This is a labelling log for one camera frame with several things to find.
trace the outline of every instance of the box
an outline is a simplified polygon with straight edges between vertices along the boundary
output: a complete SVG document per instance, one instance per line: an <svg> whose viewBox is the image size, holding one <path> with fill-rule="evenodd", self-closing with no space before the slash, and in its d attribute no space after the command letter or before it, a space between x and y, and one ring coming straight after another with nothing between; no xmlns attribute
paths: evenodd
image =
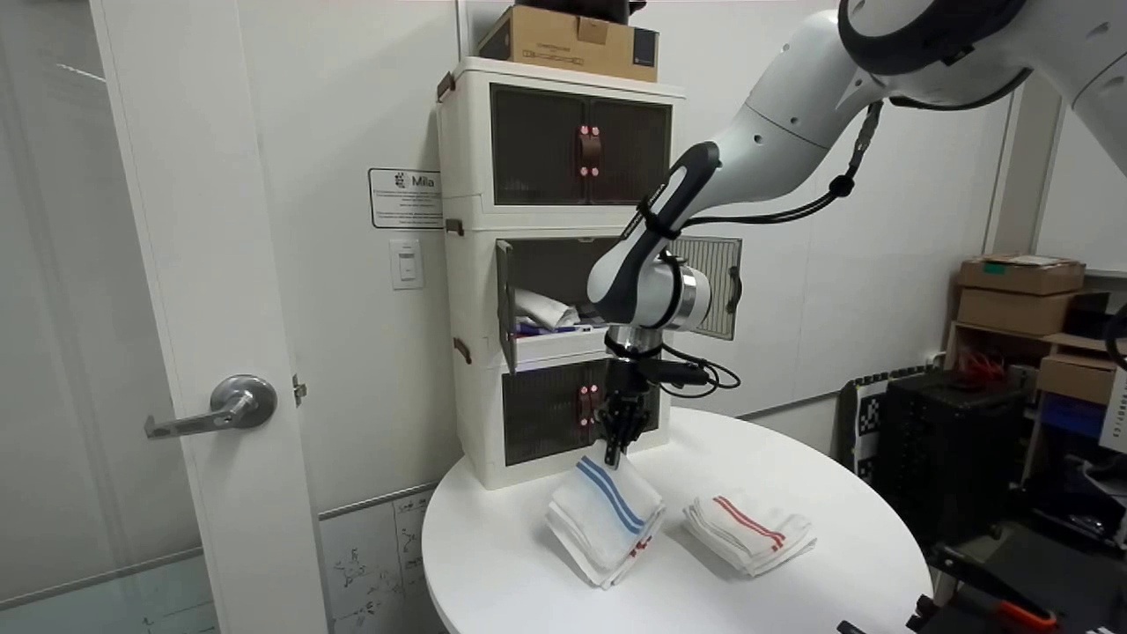
<svg viewBox="0 0 1127 634"><path fill-rule="evenodd" d="M1118 371L1118 385L1103 414L1098 448L1127 453L1127 371Z"/></svg>
<svg viewBox="0 0 1127 634"><path fill-rule="evenodd" d="M1085 263L1053 256L984 256L964 260L956 281L962 287L1060 294L1085 285Z"/></svg>
<svg viewBox="0 0 1127 634"><path fill-rule="evenodd" d="M519 61L630 81L658 78L657 33L523 3L505 10L478 52L493 61Z"/></svg>
<svg viewBox="0 0 1127 634"><path fill-rule="evenodd" d="M957 293L957 325L1019 337L1045 337L1060 332L1070 294L1013 294L1013 293Z"/></svg>
<svg viewBox="0 0 1127 634"><path fill-rule="evenodd" d="M1111 360L1085 360L1085 355L1045 355L1036 371L1036 386L1045 394L1063 394L1093 404L1106 404L1113 394L1118 362Z"/></svg>
<svg viewBox="0 0 1127 634"><path fill-rule="evenodd" d="M1076 399L1042 399L1042 425L1098 440L1103 434L1103 404L1076 402Z"/></svg>

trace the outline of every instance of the white towel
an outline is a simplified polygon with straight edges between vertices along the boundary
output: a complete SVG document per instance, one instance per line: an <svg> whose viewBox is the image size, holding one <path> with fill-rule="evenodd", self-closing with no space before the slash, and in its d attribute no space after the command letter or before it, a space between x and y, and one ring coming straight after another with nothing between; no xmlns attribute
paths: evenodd
<svg viewBox="0 0 1127 634"><path fill-rule="evenodd" d="M552 332L578 326L578 310L552 299L552 294L516 287L516 306L519 306L519 314L533 315L543 326L552 326Z"/></svg>
<svg viewBox="0 0 1127 634"><path fill-rule="evenodd" d="M661 512L661 495L630 466L581 459L552 492L545 526L581 575L605 588L644 557Z"/></svg>
<svg viewBox="0 0 1127 634"><path fill-rule="evenodd" d="M698 495L685 519L695 539L748 577L761 577L814 546L809 519L752 492Z"/></svg>

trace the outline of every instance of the black cable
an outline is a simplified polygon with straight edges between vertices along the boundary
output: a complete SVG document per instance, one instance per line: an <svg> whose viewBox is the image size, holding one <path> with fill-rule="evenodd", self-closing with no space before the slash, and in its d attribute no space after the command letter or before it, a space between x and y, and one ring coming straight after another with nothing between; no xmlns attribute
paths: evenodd
<svg viewBox="0 0 1127 634"><path fill-rule="evenodd" d="M957 103L957 105L937 105L937 103L916 103L916 99L889 99L893 105L903 105L903 108L929 108L929 114L962 114L962 108L984 108L1012 91L1019 91L1025 81L1028 81L1028 67L1022 67L1008 84L1002 84L998 91L976 99L976 103Z"/></svg>
<svg viewBox="0 0 1127 634"><path fill-rule="evenodd" d="M788 206L788 212L775 212L775 213L698 213L698 218L686 218L685 227L691 227L691 225L787 225L787 222L800 222L800 218L826 212L837 198L848 198L855 185L855 171L877 136L880 108L886 108L886 103L873 103L867 108L867 123L859 128L859 135L854 139L848 168L842 175L836 175L821 198L814 198L800 206Z"/></svg>
<svg viewBox="0 0 1127 634"><path fill-rule="evenodd" d="M1103 333L1113 362L1127 371L1127 351L1119 350L1125 332L1127 332L1127 306L1119 306L1119 314L1106 325L1106 333Z"/></svg>
<svg viewBox="0 0 1127 634"><path fill-rule="evenodd" d="M675 399L712 399L716 391L738 391L745 381L741 374L734 374L729 367L722 362L712 362L712 360L700 360L700 355L691 355L691 351L681 351L674 345L661 345L665 355L681 360L681 362L691 362L698 371L704 371L707 378L707 386L704 391L674 391L661 385L665 394L675 394Z"/></svg>

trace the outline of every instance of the round white table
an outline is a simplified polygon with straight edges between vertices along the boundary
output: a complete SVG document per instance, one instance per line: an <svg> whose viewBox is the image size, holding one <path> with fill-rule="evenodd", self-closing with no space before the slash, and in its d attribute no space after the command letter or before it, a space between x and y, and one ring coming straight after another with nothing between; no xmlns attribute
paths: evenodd
<svg viewBox="0 0 1127 634"><path fill-rule="evenodd" d="M903 519L832 459L753 423L674 408L674 440L630 462L669 512L647 559L592 588L543 526L561 475L482 489L461 459L423 521L429 597L459 634L867 634L904 629L932 595ZM685 527L698 492L753 489L814 521L816 546L767 577L745 582Z"/></svg>

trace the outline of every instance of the cabinet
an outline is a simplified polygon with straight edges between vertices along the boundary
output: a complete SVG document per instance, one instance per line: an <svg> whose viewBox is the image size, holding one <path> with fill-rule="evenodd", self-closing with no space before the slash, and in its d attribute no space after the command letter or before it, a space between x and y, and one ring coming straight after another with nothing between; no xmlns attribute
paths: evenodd
<svg viewBox="0 0 1127 634"><path fill-rule="evenodd" d="M574 466L596 440L605 325L588 269L665 175L675 91L470 61L437 99L446 213L450 362L461 450L488 485ZM519 293L574 325L529 325ZM665 440L657 386L644 443Z"/></svg>

